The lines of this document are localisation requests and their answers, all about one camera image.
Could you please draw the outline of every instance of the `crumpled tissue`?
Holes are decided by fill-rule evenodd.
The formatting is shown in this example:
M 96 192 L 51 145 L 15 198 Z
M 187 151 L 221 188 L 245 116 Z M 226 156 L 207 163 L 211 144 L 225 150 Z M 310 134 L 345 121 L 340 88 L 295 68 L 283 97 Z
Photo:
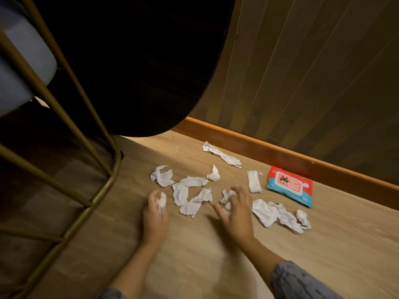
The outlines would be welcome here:
M 226 192 L 226 190 L 222 191 L 223 198 L 220 201 L 222 205 L 225 205 L 225 209 L 230 211 L 232 209 L 232 203 L 230 202 L 230 196 L 237 195 L 237 193 L 233 190 Z
M 174 181 L 171 180 L 172 178 L 172 170 L 166 171 L 161 173 L 160 171 L 167 166 L 158 166 L 154 172 L 151 174 L 151 181 L 156 180 L 161 186 L 169 186 L 174 184 Z
M 178 183 L 172 186 L 174 203 L 177 206 L 182 206 L 188 197 L 188 187 L 190 186 L 205 186 L 208 180 L 204 177 L 191 177 L 183 178 Z
M 161 198 L 160 198 L 160 199 L 157 199 L 157 200 L 155 201 L 155 203 L 156 203 L 156 207 L 157 207 L 157 209 L 158 209 L 158 212 L 159 212 L 160 214 L 163 214 L 163 213 L 164 213 L 165 206 L 166 206 L 166 194 L 163 193 L 163 192 L 161 192 Z
M 301 222 L 303 230 L 310 229 L 310 222 L 307 219 L 307 216 L 308 215 L 304 211 L 302 210 L 297 211 L 297 219 Z
M 295 234 L 303 234 L 303 230 L 310 229 L 310 222 L 304 211 L 298 211 L 297 217 L 303 225 L 299 224 L 297 218 L 288 212 L 282 204 L 275 204 L 271 201 L 266 203 L 262 199 L 257 199 L 252 203 L 252 213 L 259 218 L 265 227 L 270 227 L 278 219 L 281 224 L 288 226 Z
M 190 215 L 192 218 L 194 218 L 203 201 L 212 201 L 211 190 L 211 188 L 202 189 L 198 196 L 194 197 L 190 201 L 184 202 L 180 208 L 180 213 L 184 215 Z
M 216 154 L 216 155 L 220 156 L 229 165 L 236 166 L 238 169 L 242 168 L 241 161 L 239 159 L 223 153 L 222 151 L 217 149 L 215 146 L 212 146 L 212 145 L 208 144 L 207 141 L 203 144 L 202 149 L 205 152 L 212 152 L 213 154 Z
M 262 175 L 262 172 L 247 171 L 249 191 L 251 193 L 262 193 L 262 187 L 259 183 L 258 175 Z
M 274 203 L 269 202 L 267 204 L 263 199 L 252 202 L 252 213 L 259 218 L 266 228 L 270 227 L 278 217 L 277 207 L 274 206 Z
M 216 168 L 215 165 L 212 166 L 212 173 L 208 174 L 206 178 L 210 179 L 211 181 L 218 181 L 220 179 L 219 170 Z

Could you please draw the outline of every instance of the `striped wall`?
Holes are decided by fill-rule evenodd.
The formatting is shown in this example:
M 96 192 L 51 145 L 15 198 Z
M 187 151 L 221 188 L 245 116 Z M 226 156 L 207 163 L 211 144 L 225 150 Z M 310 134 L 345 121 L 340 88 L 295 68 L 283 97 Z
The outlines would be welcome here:
M 236 0 L 190 116 L 399 185 L 399 0 Z

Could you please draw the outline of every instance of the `person's left hand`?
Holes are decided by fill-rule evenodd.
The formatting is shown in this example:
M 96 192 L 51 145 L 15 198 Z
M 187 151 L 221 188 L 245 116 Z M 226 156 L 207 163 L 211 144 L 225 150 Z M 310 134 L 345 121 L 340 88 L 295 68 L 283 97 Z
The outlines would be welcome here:
M 156 200 L 160 198 L 160 191 L 154 190 L 148 194 L 148 205 L 143 211 L 144 234 L 143 244 L 156 249 L 162 245 L 167 237 L 169 227 L 169 208 L 166 206 L 161 215 L 156 206 Z

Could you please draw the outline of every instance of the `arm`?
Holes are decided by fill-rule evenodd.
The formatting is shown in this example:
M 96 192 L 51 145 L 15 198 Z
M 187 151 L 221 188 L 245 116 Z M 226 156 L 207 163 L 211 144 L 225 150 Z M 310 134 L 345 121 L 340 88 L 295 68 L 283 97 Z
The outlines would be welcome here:
M 156 207 L 160 191 L 148 195 L 148 206 L 143 211 L 144 235 L 133 256 L 111 282 L 110 287 L 119 290 L 127 299 L 140 297 L 148 267 L 167 236 L 169 210 L 161 215 Z
M 253 233 L 252 225 L 252 199 L 241 187 L 232 187 L 237 196 L 231 196 L 232 213 L 230 216 L 222 209 L 222 206 L 211 203 L 219 215 L 227 233 L 236 242 L 237 246 L 254 265 L 267 287 L 271 288 L 271 276 L 274 268 L 280 262 L 285 261 L 277 254 L 270 251 L 257 240 Z

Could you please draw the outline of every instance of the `forearm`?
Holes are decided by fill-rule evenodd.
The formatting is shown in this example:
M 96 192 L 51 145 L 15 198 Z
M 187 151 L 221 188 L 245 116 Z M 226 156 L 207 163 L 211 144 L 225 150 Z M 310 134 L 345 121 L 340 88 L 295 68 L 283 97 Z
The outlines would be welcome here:
M 240 248 L 254 265 L 267 287 L 273 292 L 271 288 L 272 272 L 278 263 L 285 260 L 263 246 L 255 237 L 245 241 Z
M 139 298 L 143 290 L 148 267 L 157 250 L 157 246 L 140 244 L 127 264 L 111 282 L 110 287 L 121 291 L 127 299 Z

